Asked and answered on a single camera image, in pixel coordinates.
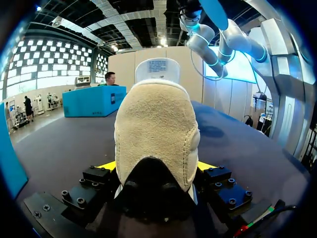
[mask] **person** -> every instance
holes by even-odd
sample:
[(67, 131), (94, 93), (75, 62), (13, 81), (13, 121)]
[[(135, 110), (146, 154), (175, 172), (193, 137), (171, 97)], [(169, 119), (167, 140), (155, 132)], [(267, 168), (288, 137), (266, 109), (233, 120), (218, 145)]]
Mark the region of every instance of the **person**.
[(106, 73), (105, 78), (106, 78), (106, 85), (107, 86), (119, 86), (118, 84), (115, 84), (115, 73), (114, 72)]
[(9, 109), (9, 103), (6, 102), (5, 103), (5, 119), (6, 119), (6, 125), (8, 127), (8, 131), (9, 131), (9, 134), (11, 134), (11, 115), (10, 115), (10, 109)]
[(25, 96), (24, 98), (25, 98), (24, 105), (25, 105), (26, 118), (30, 120), (30, 116), (32, 116), (32, 121), (33, 121), (33, 111), (31, 106), (31, 100), (27, 96)]

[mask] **ceiling light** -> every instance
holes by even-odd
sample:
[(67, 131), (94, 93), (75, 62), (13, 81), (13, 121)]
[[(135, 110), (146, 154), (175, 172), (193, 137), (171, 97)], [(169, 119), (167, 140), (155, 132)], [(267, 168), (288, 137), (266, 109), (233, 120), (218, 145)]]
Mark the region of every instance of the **ceiling light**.
[(117, 52), (119, 50), (117, 46), (111, 46), (111, 48), (113, 48), (114, 52)]
[(166, 45), (166, 38), (162, 38), (162, 39), (160, 40), (160, 44), (161, 44), (161, 45)]

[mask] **blue desk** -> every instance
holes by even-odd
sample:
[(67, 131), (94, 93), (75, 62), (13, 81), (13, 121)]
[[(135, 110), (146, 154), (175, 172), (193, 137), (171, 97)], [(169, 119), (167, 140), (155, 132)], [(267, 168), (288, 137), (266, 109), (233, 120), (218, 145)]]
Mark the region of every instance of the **blue desk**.
[(126, 87), (99, 86), (63, 93), (66, 118), (106, 117), (118, 110), (126, 95)]

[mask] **black clamp block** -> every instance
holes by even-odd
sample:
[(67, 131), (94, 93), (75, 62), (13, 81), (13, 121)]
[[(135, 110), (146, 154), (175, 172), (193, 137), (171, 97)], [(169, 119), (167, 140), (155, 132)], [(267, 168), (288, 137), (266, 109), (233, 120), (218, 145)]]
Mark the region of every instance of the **black clamp block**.
[(110, 178), (110, 170), (90, 166), (83, 172), (83, 176), (85, 180), (98, 183), (106, 183)]

